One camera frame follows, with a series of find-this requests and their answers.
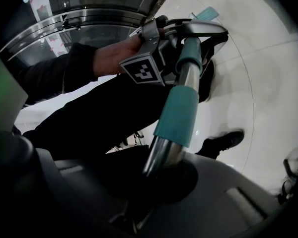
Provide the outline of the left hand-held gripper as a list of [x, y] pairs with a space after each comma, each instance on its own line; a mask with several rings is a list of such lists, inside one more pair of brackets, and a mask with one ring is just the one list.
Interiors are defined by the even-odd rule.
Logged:
[[136, 29], [130, 37], [140, 37], [139, 51], [119, 65], [136, 84], [172, 85], [175, 65], [182, 47], [178, 38], [209, 37], [201, 42], [202, 61], [209, 61], [228, 41], [226, 28], [213, 21], [155, 18]]

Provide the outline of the person's left hand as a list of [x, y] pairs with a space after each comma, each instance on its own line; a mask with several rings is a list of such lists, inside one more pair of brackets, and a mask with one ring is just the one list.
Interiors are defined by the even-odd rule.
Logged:
[[109, 52], [110, 74], [124, 73], [120, 62], [135, 55], [142, 45], [142, 38], [132, 36], [124, 41], [111, 45]]

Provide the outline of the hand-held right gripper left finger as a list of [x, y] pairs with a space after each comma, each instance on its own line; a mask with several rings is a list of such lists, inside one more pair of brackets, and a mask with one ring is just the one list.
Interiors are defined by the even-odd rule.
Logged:
[[127, 237], [149, 213], [140, 147], [55, 161], [0, 132], [0, 237]]

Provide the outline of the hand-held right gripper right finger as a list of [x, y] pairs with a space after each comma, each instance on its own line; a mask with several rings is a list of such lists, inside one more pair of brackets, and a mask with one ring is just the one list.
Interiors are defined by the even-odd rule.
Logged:
[[185, 159], [197, 170], [195, 188], [181, 201], [157, 207], [143, 237], [237, 237], [279, 210], [274, 196], [232, 167], [195, 154]]

